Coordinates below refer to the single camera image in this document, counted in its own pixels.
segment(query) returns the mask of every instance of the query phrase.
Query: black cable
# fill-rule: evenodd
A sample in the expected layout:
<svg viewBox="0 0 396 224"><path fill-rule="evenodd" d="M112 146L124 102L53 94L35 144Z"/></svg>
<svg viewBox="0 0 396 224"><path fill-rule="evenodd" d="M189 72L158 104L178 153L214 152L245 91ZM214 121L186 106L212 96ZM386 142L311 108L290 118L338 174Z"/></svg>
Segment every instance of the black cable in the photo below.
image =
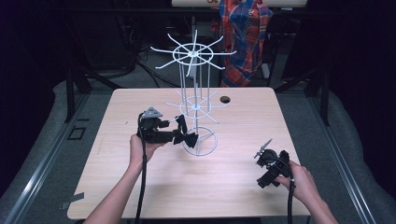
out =
<svg viewBox="0 0 396 224"><path fill-rule="evenodd" d="M136 64L139 65L140 67L142 67L153 78L153 80L156 83L158 88L160 88L160 85L158 84L158 82L157 82L157 80L155 78L158 78L159 80L161 80L163 83L165 83L169 87L180 88L179 85L177 85L176 83L172 82L171 80L169 80L169 79L167 79L165 77L162 77L161 75L155 73L154 71L149 69L147 66L145 66L141 62L136 62Z"/></svg>
<svg viewBox="0 0 396 224"><path fill-rule="evenodd" d="M102 77L105 77L107 79L112 79L112 78L116 78L116 77L125 77L126 75L130 74L132 71L134 71L134 67L131 65L126 69L121 70L120 72L116 73L116 74L111 74L111 75L103 75L100 74Z"/></svg>
<svg viewBox="0 0 396 224"><path fill-rule="evenodd" d="M289 196L288 196L288 223L292 224L293 223L293 219L292 219L292 200L293 200L293 193L294 193L294 177L293 177L293 173L291 172L291 169L289 167L289 165L282 161L279 158L268 158L265 161L268 161L269 163L271 163L271 161L280 161L282 162L286 168L288 168L289 172L290 172L290 185L289 185Z"/></svg>
<svg viewBox="0 0 396 224"><path fill-rule="evenodd" d="M143 113L139 115L139 118L137 120L137 129L140 133L140 139L142 140L142 147L143 147L142 184L140 187L139 202L137 204L136 217L134 219L134 223L139 223L140 212L142 211L143 197L145 195L145 189L146 189L146 173L147 173L147 164L148 164L148 156L146 154L146 142L140 126L140 120L142 118L142 115Z"/></svg>

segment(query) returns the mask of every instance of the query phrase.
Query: red plaid shirt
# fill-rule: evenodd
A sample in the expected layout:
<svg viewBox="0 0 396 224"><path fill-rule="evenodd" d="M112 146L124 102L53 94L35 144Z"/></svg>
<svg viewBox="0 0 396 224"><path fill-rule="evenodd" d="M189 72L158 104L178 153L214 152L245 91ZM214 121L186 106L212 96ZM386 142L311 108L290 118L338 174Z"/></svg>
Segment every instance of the red plaid shirt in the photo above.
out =
<svg viewBox="0 0 396 224"><path fill-rule="evenodd" d="M224 57L223 87L244 87L262 65L262 44L267 24L273 13L260 0L221 0L219 5L223 50L233 55Z"/></svg>

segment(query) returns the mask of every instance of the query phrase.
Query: person's right hand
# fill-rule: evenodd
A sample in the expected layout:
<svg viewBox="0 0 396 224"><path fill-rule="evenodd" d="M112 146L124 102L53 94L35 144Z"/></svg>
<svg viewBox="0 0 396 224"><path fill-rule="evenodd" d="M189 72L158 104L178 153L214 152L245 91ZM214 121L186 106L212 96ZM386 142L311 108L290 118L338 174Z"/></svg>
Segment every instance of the person's right hand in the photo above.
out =
<svg viewBox="0 0 396 224"><path fill-rule="evenodd" d="M305 205L321 200L314 177L311 173L305 167L295 163L294 161L290 161L289 166L294 177L294 197ZM289 177L278 176L276 181L289 189Z"/></svg>

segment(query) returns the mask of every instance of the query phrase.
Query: white wire rack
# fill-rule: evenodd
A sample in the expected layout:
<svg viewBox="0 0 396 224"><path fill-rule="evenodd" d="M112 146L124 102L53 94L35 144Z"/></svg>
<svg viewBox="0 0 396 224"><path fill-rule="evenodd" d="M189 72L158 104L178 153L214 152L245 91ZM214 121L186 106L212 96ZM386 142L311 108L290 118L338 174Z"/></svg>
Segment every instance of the white wire rack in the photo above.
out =
<svg viewBox="0 0 396 224"><path fill-rule="evenodd" d="M180 109L180 112L188 119L192 119L193 124L192 128L189 130L189 133L195 132L199 134L199 138L195 148L189 148L183 143L183 147L192 155L195 156L204 156L211 153L215 150L218 144L218 138L212 130L207 127L199 126L199 119L203 118L210 118L214 122L219 123L214 118L210 117L210 111L213 108L225 107L227 105L212 105L210 103L210 99L214 96L218 90L214 93L210 93L210 71L211 67L215 67L217 69L223 70L224 67L220 67L214 63L212 63L212 59L215 56L221 55L231 55L236 53L233 52L220 52L216 53L210 48L211 46L219 43L222 39L219 38L217 41L209 44L203 45L197 43L197 31L193 36L192 43L187 44L180 44L177 42L172 36L168 34L169 38L177 44L177 47L174 50L164 50L164 49L155 49L151 48L154 51L162 52L162 53L169 53L173 56L173 61L166 63L162 66L156 67L157 69L165 68L166 66L172 63L178 63L179 66L179 73L180 73L180 91L177 90L177 93L181 96L181 103L179 104L171 104L166 103L167 105L176 106ZM207 64L207 87L203 86L203 65ZM199 80L197 80L197 76L194 75L193 83L193 95L188 95L186 90L186 77L191 75L192 69L199 67L200 76Z"/></svg>

